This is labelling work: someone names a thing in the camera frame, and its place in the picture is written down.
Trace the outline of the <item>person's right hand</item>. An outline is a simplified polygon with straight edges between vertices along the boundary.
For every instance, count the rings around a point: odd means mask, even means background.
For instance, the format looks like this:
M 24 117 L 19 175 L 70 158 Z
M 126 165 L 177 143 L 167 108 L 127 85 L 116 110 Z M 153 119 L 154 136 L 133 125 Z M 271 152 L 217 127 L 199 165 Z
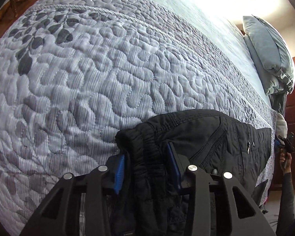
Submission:
M 280 167 L 284 174 L 291 173 L 292 156 L 289 152 L 281 149 L 280 152 Z

